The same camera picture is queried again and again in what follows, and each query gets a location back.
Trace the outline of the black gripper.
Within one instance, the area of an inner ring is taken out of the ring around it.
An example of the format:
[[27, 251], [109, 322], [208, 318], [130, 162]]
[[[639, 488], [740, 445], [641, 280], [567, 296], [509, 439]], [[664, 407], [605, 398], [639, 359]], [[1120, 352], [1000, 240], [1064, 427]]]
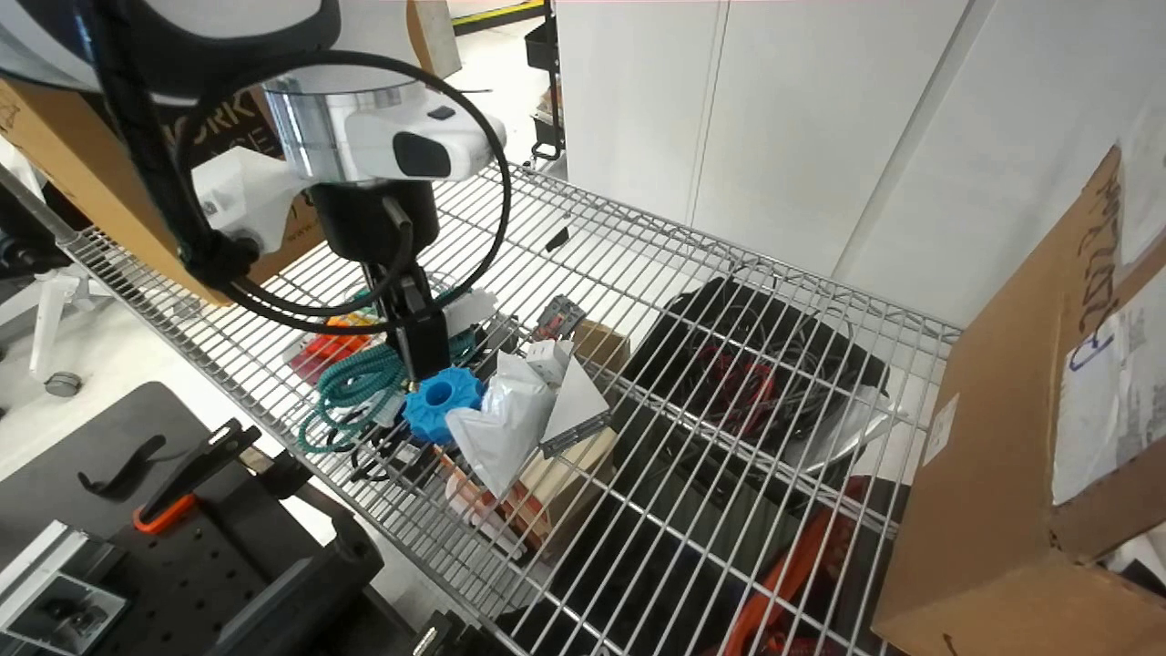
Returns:
[[415, 384], [453, 365], [447, 326], [425, 288], [425, 274], [413, 269], [418, 251], [437, 240], [437, 208], [430, 184], [380, 184], [310, 191], [328, 247], [351, 262], [383, 268], [390, 279], [386, 314], [396, 352]]

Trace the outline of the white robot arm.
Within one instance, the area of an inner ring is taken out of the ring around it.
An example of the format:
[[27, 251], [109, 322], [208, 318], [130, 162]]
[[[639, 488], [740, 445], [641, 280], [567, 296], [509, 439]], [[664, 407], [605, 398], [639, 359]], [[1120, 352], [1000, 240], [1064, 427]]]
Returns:
[[366, 269], [372, 330], [430, 376], [447, 360], [435, 186], [480, 162], [430, 28], [415, 0], [0, 0], [2, 140], [89, 213], [168, 237], [198, 288], [351, 331], [351, 302], [264, 288], [310, 217]]

